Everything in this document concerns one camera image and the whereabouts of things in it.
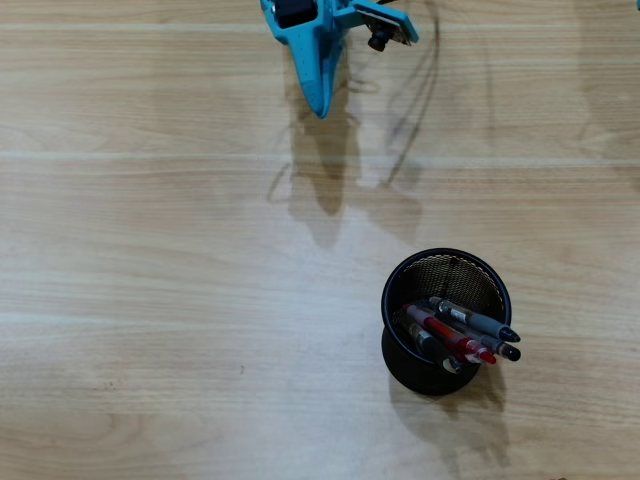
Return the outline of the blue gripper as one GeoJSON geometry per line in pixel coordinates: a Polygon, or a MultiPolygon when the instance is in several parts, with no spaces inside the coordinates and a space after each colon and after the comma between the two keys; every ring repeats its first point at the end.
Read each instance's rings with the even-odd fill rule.
{"type": "Polygon", "coordinates": [[[318,36],[330,35],[327,57],[327,110],[330,110],[344,31],[359,25],[360,14],[351,1],[272,2],[272,34],[279,42],[289,44],[304,98],[319,118],[326,116],[326,105],[318,36]]]}

